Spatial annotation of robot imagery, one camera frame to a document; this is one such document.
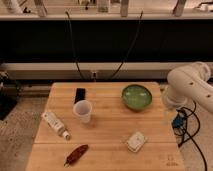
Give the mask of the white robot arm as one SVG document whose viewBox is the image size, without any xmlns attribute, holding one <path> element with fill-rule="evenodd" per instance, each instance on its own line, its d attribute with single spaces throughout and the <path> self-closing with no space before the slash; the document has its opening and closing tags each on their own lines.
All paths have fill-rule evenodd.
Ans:
<svg viewBox="0 0 213 171">
<path fill-rule="evenodd" d="M 210 67 L 204 62 L 195 62 L 177 67 L 167 75 L 168 86 L 163 92 L 162 101 L 168 109 L 183 107 L 192 99 L 213 114 L 213 86 Z"/>
</svg>

